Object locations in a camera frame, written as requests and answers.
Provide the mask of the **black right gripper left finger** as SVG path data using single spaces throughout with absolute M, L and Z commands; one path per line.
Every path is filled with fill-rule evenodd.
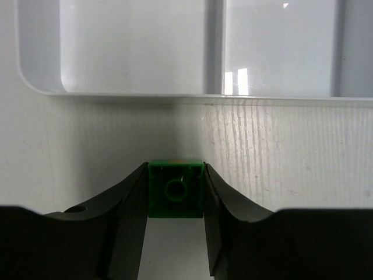
M 1 207 L 2 279 L 136 279 L 147 222 L 147 164 L 63 212 Z

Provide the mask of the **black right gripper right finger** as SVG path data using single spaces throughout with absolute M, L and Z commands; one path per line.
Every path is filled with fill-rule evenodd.
M 270 211 L 207 164 L 204 221 L 214 279 L 371 279 L 371 209 Z

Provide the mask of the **dark green square lego brick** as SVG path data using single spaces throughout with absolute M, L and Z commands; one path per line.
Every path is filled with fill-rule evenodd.
M 202 218 L 204 171 L 199 159 L 149 162 L 148 217 Z

